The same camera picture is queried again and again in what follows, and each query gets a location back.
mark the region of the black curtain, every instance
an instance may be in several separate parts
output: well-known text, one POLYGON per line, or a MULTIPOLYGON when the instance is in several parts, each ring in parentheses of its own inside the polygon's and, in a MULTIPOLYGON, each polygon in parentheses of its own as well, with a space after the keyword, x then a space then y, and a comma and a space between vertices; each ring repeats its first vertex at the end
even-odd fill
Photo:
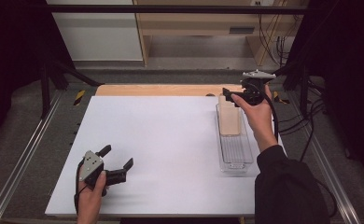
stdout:
MULTIPOLYGON (((312 0, 311 4, 329 12, 332 2, 336 1, 312 0)), ((304 44, 326 15, 303 21, 288 61, 299 59, 304 44)), ((310 75, 325 79, 325 100, 336 127, 340 127, 346 147, 364 165, 364 2, 340 0, 308 47, 303 65, 310 75)), ((295 70, 287 79, 297 84, 299 78, 295 70)))
MULTIPOLYGON (((52 61, 75 68, 50 12, 27 9, 46 0, 0 0, 0 126, 10 108, 12 92, 40 79, 39 68, 52 61)), ((59 89, 67 82, 63 72, 48 68, 59 89)))

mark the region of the white wall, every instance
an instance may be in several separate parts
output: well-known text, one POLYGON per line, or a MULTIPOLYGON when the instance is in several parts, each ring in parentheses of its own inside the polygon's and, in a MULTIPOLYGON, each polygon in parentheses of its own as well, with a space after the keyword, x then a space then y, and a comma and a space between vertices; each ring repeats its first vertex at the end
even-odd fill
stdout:
MULTIPOLYGON (((48 4, 131 5, 132 0, 47 0, 48 4)), ((53 13, 73 61, 142 61, 134 14, 53 13)))

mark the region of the metal rail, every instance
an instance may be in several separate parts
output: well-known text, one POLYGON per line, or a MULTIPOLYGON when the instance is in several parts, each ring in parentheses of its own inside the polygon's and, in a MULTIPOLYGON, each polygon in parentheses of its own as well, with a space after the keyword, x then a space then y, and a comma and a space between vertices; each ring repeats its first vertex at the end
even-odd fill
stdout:
MULTIPOLYGON (((298 108, 298 96, 297 93, 289 92, 288 93, 290 102, 295 107, 296 111, 299 113, 300 110, 298 108)), ((312 127, 310 124, 304 127, 304 134, 308 138, 312 127)), ((321 145, 318 142, 318 139, 313 134, 313 138, 311 140, 311 146, 315 155, 316 162, 319 163, 319 167, 321 168, 322 175, 324 176, 325 180, 327 181, 329 189, 333 192, 336 202, 339 207, 340 214, 342 215, 344 222, 346 224, 360 224, 360 220, 357 216, 357 212, 355 211, 353 205, 351 204, 350 200, 348 199, 347 194, 343 188, 342 183, 337 177, 336 172, 334 171, 333 167, 328 161, 327 156, 324 153, 321 145)))
POLYGON ((5 209, 7 208, 7 205, 11 197, 13 196, 14 191, 19 185, 22 176, 24 175, 24 172, 27 169, 31 158, 34 155, 36 148, 40 143, 40 140, 43 137, 43 134, 48 128, 49 123, 54 115, 54 112, 56 111, 56 108, 62 96, 63 96, 63 91, 56 91, 56 94, 52 99, 51 103, 52 106, 50 111, 48 112, 48 115, 39 121, 33 135, 31 136, 31 139, 29 140, 27 146, 25 147, 25 150, 22 152, 19 158, 19 161, 17 162, 16 166, 11 172, 6 184, 2 188, 0 192, 0 219, 5 212, 5 209))
POLYGON ((234 7, 165 5, 29 5, 33 12, 57 13, 199 13, 199 14, 278 14, 306 15, 323 11, 308 7, 234 7))

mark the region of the person's hand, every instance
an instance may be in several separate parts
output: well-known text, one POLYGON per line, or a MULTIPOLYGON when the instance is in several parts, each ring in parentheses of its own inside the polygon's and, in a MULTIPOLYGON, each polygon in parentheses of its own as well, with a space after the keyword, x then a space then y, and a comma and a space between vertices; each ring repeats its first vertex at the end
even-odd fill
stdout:
POLYGON ((97 223, 101 208, 102 192, 106 183, 106 173, 102 171, 97 178, 94 189, 86 187, 84 181, 79 181, 78 189, 79 207, 77 215, 77 224, 97 223))
MULTIPOLYGON (((272 99, 268 85, 265 85, 265 91, 267 96, 272 99)), ((232 94, 231 98, 244 110, 248 118, 249 126, 251 126, 255 139, 258 142, 260 152, 268 147, 277 145, 277 140, 273 134, 272 109, 269 103, 263 100, 259 105, 250 105, 243 98, 235 94, 232 94)))

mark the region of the white tabletop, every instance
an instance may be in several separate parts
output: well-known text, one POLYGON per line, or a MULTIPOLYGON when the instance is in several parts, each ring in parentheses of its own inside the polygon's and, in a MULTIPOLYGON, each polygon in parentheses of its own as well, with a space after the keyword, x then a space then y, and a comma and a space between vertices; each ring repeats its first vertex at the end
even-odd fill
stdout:
POLYGON ((75 216, 77 164, 106 145, 105 169, 133 158, 127 182, 111 186, 101 214, 115 217, 224 217, 254 214, 259 149, 246 175, 220 171, 216 97, 93 96, 52 193, 47 215, 75 216))

